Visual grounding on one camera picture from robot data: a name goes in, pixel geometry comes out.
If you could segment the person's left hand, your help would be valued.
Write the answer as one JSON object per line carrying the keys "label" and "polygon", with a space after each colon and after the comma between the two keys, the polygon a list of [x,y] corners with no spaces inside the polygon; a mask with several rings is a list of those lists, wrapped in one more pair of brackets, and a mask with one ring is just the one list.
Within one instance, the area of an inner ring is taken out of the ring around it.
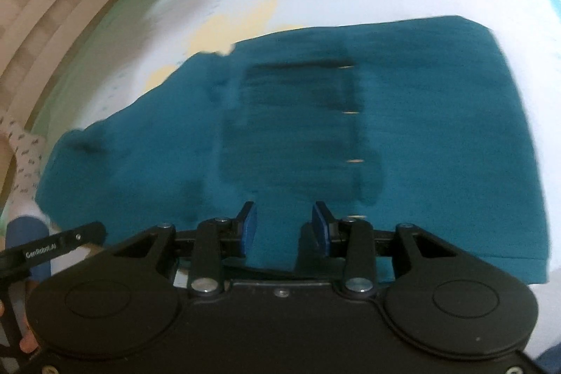
{"label": "person's left hand", "polygon": [[[3,301],[0,302],[0,316],[3,316],[6,313],[6,306]],[[26,354],[31,354],[35,350],[39,348],[39,344],[35,338],[34,333],[31,330],[31,326],[29,325],[27,315],[23,315],[23,325],[25,327],[24,335],[19,343],[19,347],[22,352]]]}

